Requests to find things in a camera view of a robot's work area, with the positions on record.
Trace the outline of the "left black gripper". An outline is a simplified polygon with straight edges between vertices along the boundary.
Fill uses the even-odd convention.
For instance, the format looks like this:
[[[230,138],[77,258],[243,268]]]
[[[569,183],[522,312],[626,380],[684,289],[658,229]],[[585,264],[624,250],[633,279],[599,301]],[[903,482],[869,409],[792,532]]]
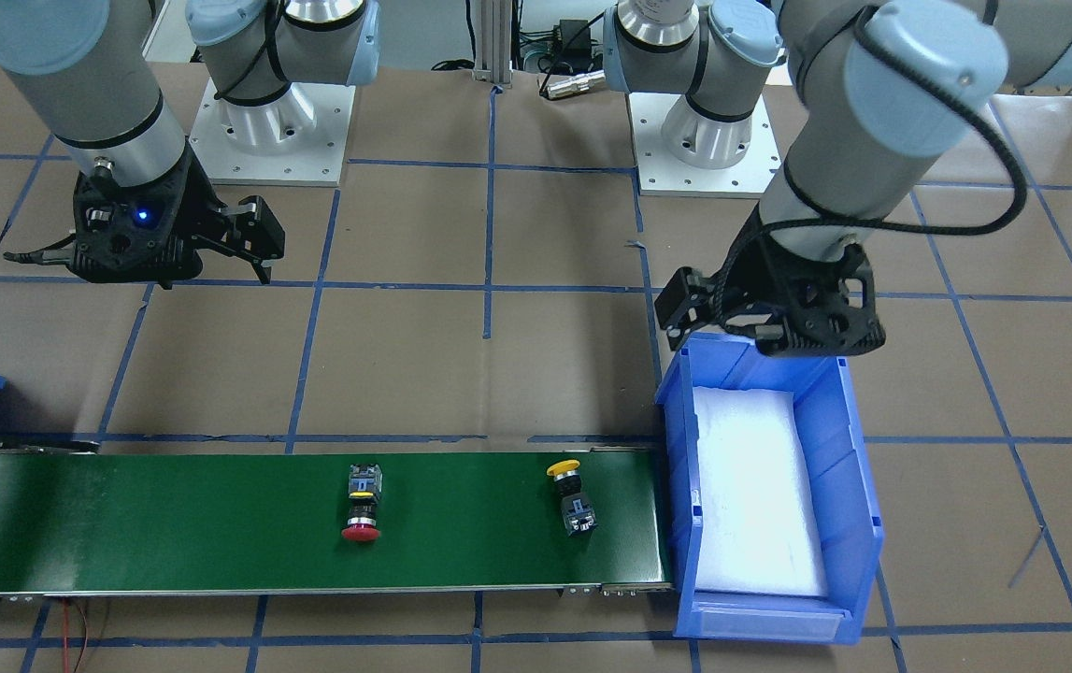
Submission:
[[[867,251],[852,239],[830,261],[781,246],[755,209],[723,263],[723,331],[749,336],[769,357],[862,356],[883,346],[876,280]],[[655,318],[668,348],[720,325],[718,273],[682,265],[655,298]]]

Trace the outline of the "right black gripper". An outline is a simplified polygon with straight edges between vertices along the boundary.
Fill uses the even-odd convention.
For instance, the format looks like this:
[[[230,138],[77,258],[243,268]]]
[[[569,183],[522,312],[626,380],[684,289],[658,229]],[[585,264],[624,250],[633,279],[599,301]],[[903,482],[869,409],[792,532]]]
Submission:
[[[193,279],[203,271],[198,251],[209,246],[245,261],[269,285],[285,252],[285,233],[271,207],[251,195],[225,206],[193,150],[172,170],[142,186],[79,175],[73,192],[76,233],[35,251],[5,251],[20,265],[68,265],[98,284]]]

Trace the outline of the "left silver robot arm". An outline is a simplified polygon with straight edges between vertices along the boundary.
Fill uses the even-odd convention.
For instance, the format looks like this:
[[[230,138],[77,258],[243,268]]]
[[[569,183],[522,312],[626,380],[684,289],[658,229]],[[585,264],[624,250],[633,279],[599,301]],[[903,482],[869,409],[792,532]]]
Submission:
[[[1004,86],[1072,85],[1072,1],[617,1],[601,21],[614,91],[678,94],[689,122],[741,132],[766,73],[786,64],[808,111],[718,271],[678,269],[656,298],[674,350],[708,325],[765,356],[881,348],[864,239],[1009,226],[1030,182],[981,110]],[[892,222],[968,132],[1008,174],[1004,212],[976,225]]]

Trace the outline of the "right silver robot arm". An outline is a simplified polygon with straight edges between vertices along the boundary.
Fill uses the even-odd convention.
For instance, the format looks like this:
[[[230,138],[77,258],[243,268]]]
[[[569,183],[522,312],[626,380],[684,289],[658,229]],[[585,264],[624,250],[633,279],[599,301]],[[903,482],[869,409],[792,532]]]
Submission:
[[[200,251],[262,284],[285,233],[259,196],[223,203],[142,53],[147,1],[0,1],[0,68],[79,167],[74,229],[19,265],[62,265],[95,284],[199,276]],[[302,85],[367,85],[379,68],[377,1],[190,1],[221,128],[250,153],[318,137]]]

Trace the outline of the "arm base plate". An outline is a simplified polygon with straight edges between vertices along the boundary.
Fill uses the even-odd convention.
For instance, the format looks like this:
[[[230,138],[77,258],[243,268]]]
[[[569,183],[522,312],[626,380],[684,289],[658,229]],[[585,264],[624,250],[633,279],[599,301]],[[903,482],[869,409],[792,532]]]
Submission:
[[[736,122],[703,118],[684,95],[631,93],[628,104],[643,194],[758,199],[778,174],[763,98]]]
[[[207,83],[189,143],[215,184],[339,186],[357,91],[295,83],[278,101],[242,107]]]

